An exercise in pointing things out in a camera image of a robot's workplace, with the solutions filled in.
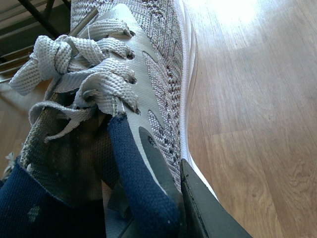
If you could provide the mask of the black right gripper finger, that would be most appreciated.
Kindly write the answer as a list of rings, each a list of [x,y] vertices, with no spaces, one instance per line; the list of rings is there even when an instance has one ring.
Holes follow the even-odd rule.
[[[250,238],[186,160],[180,164],[188,238]]]

